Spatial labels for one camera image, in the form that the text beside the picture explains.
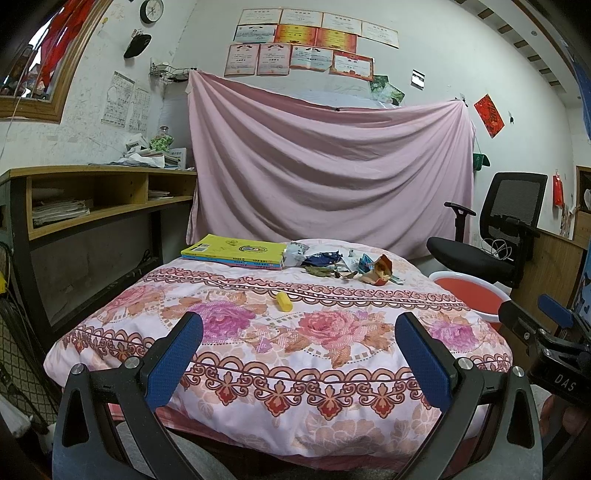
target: yellow book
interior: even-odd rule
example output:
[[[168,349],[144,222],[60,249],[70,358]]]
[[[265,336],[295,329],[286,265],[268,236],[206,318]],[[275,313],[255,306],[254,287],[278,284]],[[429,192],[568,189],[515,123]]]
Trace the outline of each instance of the yellow book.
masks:
[[[239,262],[281,265],[285,244],[257,242],[239,238],[208,235],[192,247],[181,251],[184,257],[202,257]]]

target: pink cloth backdrop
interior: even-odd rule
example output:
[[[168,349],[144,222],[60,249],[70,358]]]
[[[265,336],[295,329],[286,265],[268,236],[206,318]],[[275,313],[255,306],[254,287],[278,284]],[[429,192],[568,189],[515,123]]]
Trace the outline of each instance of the pink cloth backdrop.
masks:
[[[266,241],[337,238],[427,255],[454,237],[444,202],[472,204],[463,102],[335,109],[191,72],[198,189],[187,230]]]

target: window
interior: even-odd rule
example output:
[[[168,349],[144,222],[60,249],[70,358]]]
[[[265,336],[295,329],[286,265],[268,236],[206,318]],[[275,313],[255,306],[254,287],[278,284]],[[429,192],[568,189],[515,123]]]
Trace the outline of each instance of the window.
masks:
[[[112,0],[68,0],[0,82],[0,118],[61,121],[78,62]]]

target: ceiling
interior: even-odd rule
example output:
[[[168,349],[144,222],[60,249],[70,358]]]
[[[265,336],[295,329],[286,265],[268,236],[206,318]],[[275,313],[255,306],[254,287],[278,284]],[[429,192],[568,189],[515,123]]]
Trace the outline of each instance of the ceiling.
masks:
[[[521,0],[453,0],[528,60],[567,108],[581,105],[572,66],[556,31]]]

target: bed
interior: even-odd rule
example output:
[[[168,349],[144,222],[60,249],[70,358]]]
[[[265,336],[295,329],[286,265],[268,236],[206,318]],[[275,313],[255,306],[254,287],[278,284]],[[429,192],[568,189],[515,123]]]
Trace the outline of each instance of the bed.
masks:
[[[168,427],[325,469],[395,470],[414,454],[440,414],[424,398],[394,338],[413,312],[454,356],[507,371],[511,351],[460,300],[391,252],[306,239],[309,254],[353,248],[386,254],[404,285],[318,278],[301,268],[247,270],[176,259],[150,272],[64,335],[48,353],[48,375],[65,385],[70,368],[117,367],[142,356],[187,310],[204,338],[168,406]],[[288,293],[294,308],[279,311]],[[121,412],[113,409],[117,418]],[[484,416],[475,416],[467,437]]]

